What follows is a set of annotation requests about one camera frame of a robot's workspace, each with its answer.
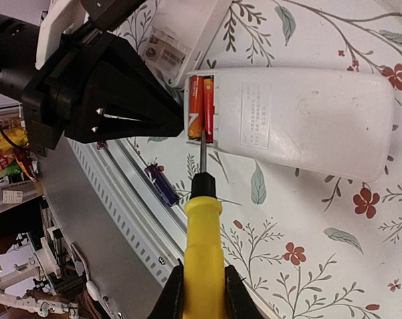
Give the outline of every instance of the purple battery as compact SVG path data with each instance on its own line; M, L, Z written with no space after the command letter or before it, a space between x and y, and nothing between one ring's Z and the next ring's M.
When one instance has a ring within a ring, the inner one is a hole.
M174 206L179 202L179 197L174 188L159 170L157 164L147 166L145 172L168 206Z

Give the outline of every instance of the gray panel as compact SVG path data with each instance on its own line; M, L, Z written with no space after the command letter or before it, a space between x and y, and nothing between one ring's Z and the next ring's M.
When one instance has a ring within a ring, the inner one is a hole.
M112 311L125 318L146 318L161 286L115 226L66 139L41 159L41 171L62 232L86 255L92 279L110 298Z

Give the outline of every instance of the wire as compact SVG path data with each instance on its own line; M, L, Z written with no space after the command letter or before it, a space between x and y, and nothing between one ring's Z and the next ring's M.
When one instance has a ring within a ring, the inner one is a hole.
M4 132L4 130L3 130L3 128L1 127L1 125L0 125L0 133L1 133L1 135L4 137L4 139L7 141L7 143L9 143L10 145L12 145L14 148L17 148L18 150L21 150L21 151L24 151L24 152L29 151L28 148L23 148L22 146L19 146L19 145L13 143L12 140L6 135L6 133Z

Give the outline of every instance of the table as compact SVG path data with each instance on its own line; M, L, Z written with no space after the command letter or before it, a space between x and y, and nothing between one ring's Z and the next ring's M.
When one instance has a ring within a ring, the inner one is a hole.
M141 52L157 1L116 34ZM384 0L234 0L202 68L300 66L378 73L395 90L392 143L373 183L209 152L223 201L223 248L282 319L402 318L402 17ZM156 162L183 206L198 149L126 140Z

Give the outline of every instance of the yellow screwdriver handle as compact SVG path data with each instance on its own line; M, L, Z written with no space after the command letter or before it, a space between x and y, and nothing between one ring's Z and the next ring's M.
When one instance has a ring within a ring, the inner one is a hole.
M183 319L226 318L222 211L221 203L213 197L195 197L186 205Z

